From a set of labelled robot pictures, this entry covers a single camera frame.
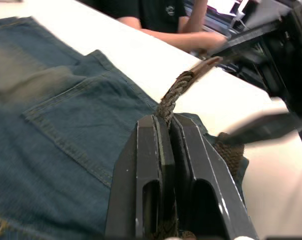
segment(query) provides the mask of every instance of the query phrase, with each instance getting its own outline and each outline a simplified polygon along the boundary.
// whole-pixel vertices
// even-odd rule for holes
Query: white table
[[[125,26],[74,0],[0,3],[0,18],[33,16],[59,39],[85,55],[100,49],[156,101],[195,57]],[[262,90],[214,69],[181,97],[176,112],[198,114],[211,134],[254,115],[287,111]],[[302,235],[302,143],[297,133],[247,145],[250,164],[243,182],[248,214],[261,239]]]

